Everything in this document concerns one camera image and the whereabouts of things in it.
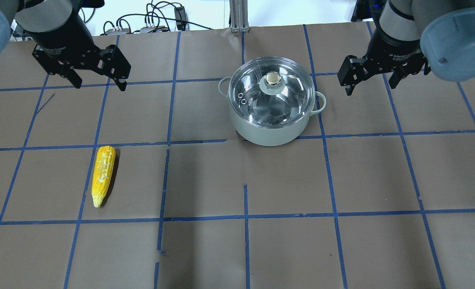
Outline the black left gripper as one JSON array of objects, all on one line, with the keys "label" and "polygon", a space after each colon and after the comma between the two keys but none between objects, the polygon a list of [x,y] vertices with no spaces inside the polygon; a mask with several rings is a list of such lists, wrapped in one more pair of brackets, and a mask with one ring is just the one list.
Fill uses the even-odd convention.
[{"label": "black left gripper", "polygon": [[96,44],[77,14],[71,14],[59,26],[44,32],[32,32],[36,46],[32,53],[50,75],[60,75],[76,89],[82,78],[77,69],[111,77],[120,91],[127,87],[131,64],[117,45],[102,49]]}]

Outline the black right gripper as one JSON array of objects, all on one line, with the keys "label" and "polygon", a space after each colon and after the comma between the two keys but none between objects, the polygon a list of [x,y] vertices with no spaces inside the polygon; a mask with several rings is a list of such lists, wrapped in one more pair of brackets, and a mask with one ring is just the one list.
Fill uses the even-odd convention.
[{"label": "black right gripper", "polygon": [[428,70],[428,60],[420,49],[419,40],[401,41],[384,31],[374,31],[363,57],[347,56],[338,71],[340,86],[351,96],[355,86],[374,75],[392,73],[389,87],[397,88],[402,79]]}]

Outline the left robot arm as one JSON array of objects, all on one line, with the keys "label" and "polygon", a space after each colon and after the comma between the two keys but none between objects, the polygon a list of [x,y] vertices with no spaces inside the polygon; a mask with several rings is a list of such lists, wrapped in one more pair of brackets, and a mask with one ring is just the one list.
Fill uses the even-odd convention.
[{"label": "left robot arm", "polygon": [[80,88],[77,70],[93,71],[114,80],[124,91],[131,64],[118,46],[104,49],[94,44],[81,8],[101,8],[103,0],[0,0],[0,54],[17,22],[36,42],[33,57],[50,75],[67,79]]}]

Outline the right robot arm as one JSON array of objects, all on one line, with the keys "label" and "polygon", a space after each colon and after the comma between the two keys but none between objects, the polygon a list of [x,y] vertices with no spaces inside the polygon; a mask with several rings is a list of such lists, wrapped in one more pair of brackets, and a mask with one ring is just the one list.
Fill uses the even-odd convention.
[{"label": "right robot arm", "polygon": [[365,55],[348,55],[338,71],[347,95],[385,73],[392,89],[421,71],[450,82],[475,78],[475,0],[357,0],[351,21],[368,18],[376,28]]}]

